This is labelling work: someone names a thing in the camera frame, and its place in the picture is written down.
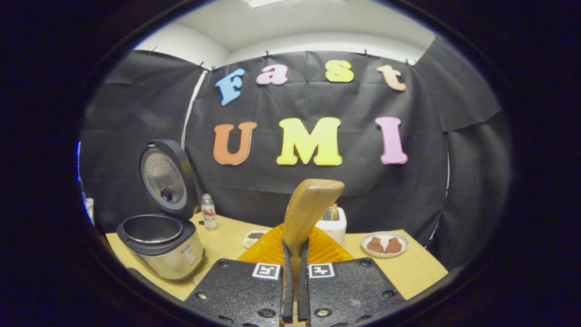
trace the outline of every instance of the wooden table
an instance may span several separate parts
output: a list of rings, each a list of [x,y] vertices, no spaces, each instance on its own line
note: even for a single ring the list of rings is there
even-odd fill
[[[195,214],[190,220],[196,225],[202,246],[206,249],[206,259],[199,268],[198,273],[194,276],[193,281],[192,279],[188,279],[185,282],[170,282],[157,277],[135,259],[125,245],[123,245],[116,233],[109,233],[106,237],[113,252],[115,252],[117,258],[123,265],[127,268],[135,268],[155,285],[183,301],[192,293],[196,285],[218,259],[227,258],[235,260],[246,251],[246,248],[242,245],[242,240],[248,231],[270,229],[265,226],[217,216],[218,229],[208,231],[198,223],[202,220],[201,213]],[[409,299],[433,285],[444,277],[448,271],[404,230],[395,230],[394,232],[410,240],[410,246],[406,252],[393,258],[373,259],[389,280],[392,281],[401,295],[405,299]],[[361,239],[365,235],[366,233],[345,235],[343,247],[354,258],[369,257],[361,248]]]

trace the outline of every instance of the black fabric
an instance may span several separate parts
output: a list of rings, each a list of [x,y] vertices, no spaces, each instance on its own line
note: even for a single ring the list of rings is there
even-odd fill
[[[414,68],[425,82],[443,131],[482,123],[501,110],[476,68],[441,37],[434,39]]]
[[[436,257],[449,270],[469,263],[492,237],[514,172],[504,113],[450,131],[446,138],[450,185],[434,244]]]
[[[132,51],[103,82],[87,108],[79,171],[95,199],[96,225],[161,213],[139,176],[139,159],[155,138],[181,141],[185,115],[201,69],[185,60]]]
[[[331,83],[325,63],[347,60],[355,74],[349,83]],[[256,83],[261,69],[272,64],[289,68],[280,86]],[[391,65],[401,72],[407,89],[391,89],[377,67]],[[238,68],[239,98],[225,106],[215,83]],[[281,166],[285,118],[299,118],[309,133],[323,117],[341,120],[338,128],[339,166]],[[374,119],[401,119],[400,135],[408,161],[384,165],[383,139]],[[236,152],[241,122],[257,123],[250,154],[236,166],[224,166],[213,157],[214,127],[235,126],[229,151]],[[210,193],[218,214],[266,226],[282,223],[295,187],[306,178],[335,179],[345,183],[338,205],[347,216],[347,232],[405,229],[420,243],[428,241],[443,209],[446,194],[446,141],[429,91],[414,70],[402,62],[347,52],[293,52],[254,58],[209,73],[193,102],[186,131],[186,149],[201,178],[199,192]]]

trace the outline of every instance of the colorful letter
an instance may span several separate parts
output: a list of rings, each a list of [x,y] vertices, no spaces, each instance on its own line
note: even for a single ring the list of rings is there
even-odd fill
[[[381,127],[383,135],[383,155],[381,162],[384,164],[403,164],[407,161],[407,155],[401,149],[399,126],[401,120],[395,117],[377,117],[375,122]]]
[[[258,75],[256,82],[262,85],[274,84],[281,85],[285,84],[289,79],[286,78],[286,73],[289,68],[285,65],[270,65],[262,68],[262,74]]]
[[[350,70],[351,64],[344,60],[329,60],[325,64],[325,77],[329,81],[337,81],[342,83],[347,83],[353,80],[355,74]]]
[[[240,134],[240,147],[238,152],[228,152],[228,136],[230,131],[234,129],[234,125],[221,124],[214,127],[216,132],[216,139],[214,140],[214,159],[223,165],[238,165],[241,164],[250,153],[250,141],[252,139],[252,130],[256,128],[255,122],[244,122],[238,125]]]
[[[242,79],[239,77],[242,75],[244,75],[244,69],[238,68],[225,78],[216,82],[216,86],[219,87],[220,92],[222,92],[222,105],[226,105],[240,96],[240,91],[234,88],[242,87]]]
[[[337,128],[341,125],[341,120],[338,118],[319,119],[311,134],[298,118],[283,119],[278,125],[284,131],[281,155],[277,158],[279,165],[296,164],[295,147],[300,160],[305,165],[311,160],[317,147],[317,155],[313,159],[316,165],[338,166],[343,162],[337,148]]]
[[[406,90],[406,85],[404,83],[400,83],[397,79],[398,76],[401,76],[399,70],[393,70],[393,68],[389,65],[377,67],[377,70],[383,73],[383,78],[389,87],[396,91]]]

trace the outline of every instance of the small dish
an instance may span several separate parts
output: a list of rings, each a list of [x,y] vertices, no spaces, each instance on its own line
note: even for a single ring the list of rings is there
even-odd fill
[[[266,234],[268,231],[267,230],[251,230],[249,231],[246,236],[244,237],[244,241],[242,241],[242,245],[245,248],[249,248],[252,245],[254,245],[254,243],[256,243],[256,241],[258,241],[260,239],[260,237],[264,236],[264,234]],[[253,236],[257,236],[257,234],[262,234],[260,237],[258,237],[257,239],[255,238],[250,238],[250,236],[254,234]]]
[[[379,253],[379,252],[371,251],[370,249],[367,248],[367,244],[369,244],[369,242],[371,242],[371,239],[373,239],[373,237],[377,237],[380,239],[381,246],[384,249],[388,246],[389,240],[391,238],[395,237],[395,238],[397,238],[397,241],[401,244],[401,251],[396,252],[396,253]],[[410,246],[410,241],[405,236],[402,236],[402,235],[399,235],[399,234],[393,233],[393,232],[375,232],[375,233],[365,235],[365,237],[363,237],[363,239],[361,240],[361,247],[363,248],[363,251],[365,251],[365,253],[367,253],[373,257],[378,257],[378,258],[392,258],[392,257],[398,256],[398,255],[404,253],[409,246]]]

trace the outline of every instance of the stainless steel rice cooker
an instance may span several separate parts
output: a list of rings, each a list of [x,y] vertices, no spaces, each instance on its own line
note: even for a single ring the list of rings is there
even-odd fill
[[[184,280],[201,265],[205,253],[189,221],[199,205],[192,165],[177,142],[153,140],[141,156],[140,173],[165,214],[130,217],[117,226],[117,235],[153,273]]]

